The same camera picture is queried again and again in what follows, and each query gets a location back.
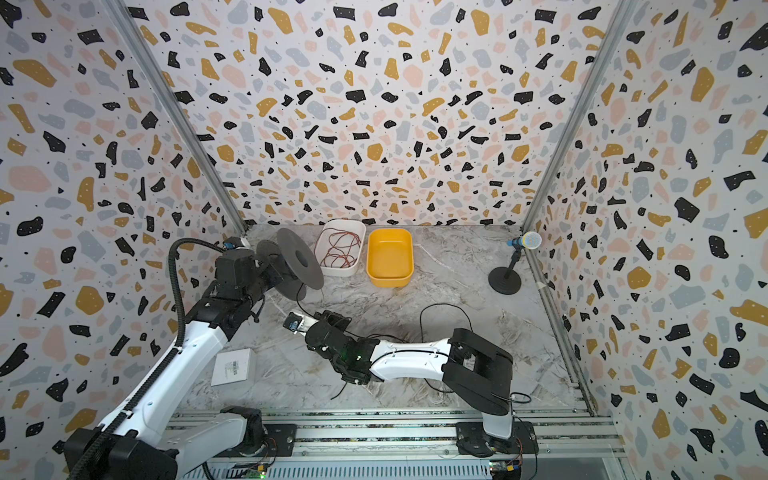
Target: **gray marble surface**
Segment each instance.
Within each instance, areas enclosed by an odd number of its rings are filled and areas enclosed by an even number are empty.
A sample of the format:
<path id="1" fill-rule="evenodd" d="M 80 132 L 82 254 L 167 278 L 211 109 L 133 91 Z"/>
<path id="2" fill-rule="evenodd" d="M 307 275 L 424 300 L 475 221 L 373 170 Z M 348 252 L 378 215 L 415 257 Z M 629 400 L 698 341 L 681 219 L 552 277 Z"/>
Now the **gray marble surface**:
<path id="1" fill-rule="evenodd" d="M 280 227 L 253 227 L 248 238 L 274 240 Z M 318 226 L 291 226 L 309 245 L 322 230 Z M 375 227 L 368 227 L 368 234 Z M 515 359 L 512 390 L 531 395 L 530 407 L 583 406 L 569 387 L 568 374 L 552 335 L 541 297 L 525 258 L 515 271 L 523 280 L 512 296 L 496 293 L 487 275 L 506 265 L 514 236 L 510 227 L 406 227 L 413 235 L 415 271 L 402 288 L 373 286 L 365 264 L 349 278 L 325 278 L 322 290 L 308 290 L 304 308 L 325 309 L 353 318 L 351 332 L 388 333 L 419 341 L 419 312 L 430 303 L 461 306 L 472 318 L 475 332 L 506 349 Z M 421 379 L 397 379 L 367 386 L 344 383 L 330 363 L 306 349 L 304 338 L 282 327 L 296 303 L 271 290 L 260 323 L 244 323 L 225 350 L 251 348 L 256 353 L 256 379 L 225 386 L 210 386 L 213 361 L 186 395 L 182 409 L 220 409 L 228 405 L 263 409 L 452 408 L 468 407 L 456 394 L 430 389 Z M 458 309 L 434 306 L 424 312 L 427 340 L 449 337 L 467 320 Z M 433 382 L 445 388 L 441 382 Z"/>

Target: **red wiring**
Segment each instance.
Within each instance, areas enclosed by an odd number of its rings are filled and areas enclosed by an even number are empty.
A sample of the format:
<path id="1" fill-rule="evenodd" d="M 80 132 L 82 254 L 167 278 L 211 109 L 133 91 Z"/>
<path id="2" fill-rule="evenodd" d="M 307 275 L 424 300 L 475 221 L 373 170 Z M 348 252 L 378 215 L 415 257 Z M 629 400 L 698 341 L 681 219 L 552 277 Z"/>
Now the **red wiring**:
<path id="1" fill-rule="evenodd" d="M 352 255 L 353 248 L 358 247 L 357 254 L 359 255 L 360 247 L 362 246 L 362 241 L 360 240 L 359 235 L 356 233 L 347 232 L 345 230 L 338 230 L 336 228 L 326 228 L 323 232 L 326 230 L 334 231 L 328 236 L 328 242 L 331 244 L 331 247 L 328 249 L 325 256 L 320 260 L 320 266 L 330 266 L 332 268 L 349 268 L 354 265 L 358 257 Z M 317 257 L 317 244 L 322 236 L 323 234 L 321 233 L 320 237 L 318 237 L 317 241 L 315 242 L 315 247 L 313 248 L 315 257 Z"/>

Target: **black corrugated hose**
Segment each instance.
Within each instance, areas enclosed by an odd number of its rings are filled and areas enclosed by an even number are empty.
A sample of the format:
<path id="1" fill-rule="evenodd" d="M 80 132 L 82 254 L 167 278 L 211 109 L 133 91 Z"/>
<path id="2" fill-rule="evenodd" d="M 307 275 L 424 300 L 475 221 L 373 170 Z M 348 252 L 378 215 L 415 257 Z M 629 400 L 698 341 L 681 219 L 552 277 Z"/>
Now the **black corrugated hose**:
<path id="1" fill-rule="evenodd" d="M 139 390 L 136 391 L 136 395 L 131 397 L 131 400 L 128 401 L 124 407 L 124 410 L 130 411 L 136 408 L 136 406 L 141 401 L 141 398 L 144 397 L 144 394 L 147 393 L 147 390 L 149 390 L 152 384 L 154 384 L 155 380 L 157 380 L 157 377 L 160 376 L 166 367 L 168 367 L 170 361 L 173 360 L 179 353 L 179 347 L 184 344 L 184 334 L 186 333 L 186 325 L 184 324 L 185 313 L 184 303 L 181 299 L 181 290 L 179 289 L 179 276 L 178 272 L 176 271 L 176 255 L 178 255 L 179 247 L 185 243 L 196 243 L 197 245 L 202 245 L 203 247 L 216 250 L 219 253 L 224 253 L 226 251 L 224 248 L 221 248 L 218 245 L 214 245 L 212 243 L 206 242 L 205 240 L 200 240 L 197 238 L 180 238 L 170 246 L 170 251 L 168 252 L 168 276 L 170 277 L 170 289 L 174 295 L 174 302 L 176 303 L 176 314 L 178 317 L 176 342 L 174 344 L 174 348 L 168 351 L 166 356 L 160 362 L 160 365 L 158 365 L 152 374 L 144 381 L 144 383 L 141 384 Z M 109 434 L 114 433 L 126 418 L 127 415 L 124 412 L 118 413 L 118 416 L 114 417 L 114 420 L 112 420 L 107 428 L 102 430 L 96 436 L 91 445 L 85 450 L 85 452 L 83 452 L 83 455 L 80 457 L 78 462 L 74 464 L 74 467 L 69 473 L 68 480 L 78 480 L 81 477 L 83 471 L 88 467 L 89 464 L 91 464 L 91 461 L 95 460 L 98 462 L 98 457 L 96 457 L 96 455 L 100 452 L 101 446 L 104 444 L 104 442 L 107 441 L 107 439 L 109 439 Z"/>

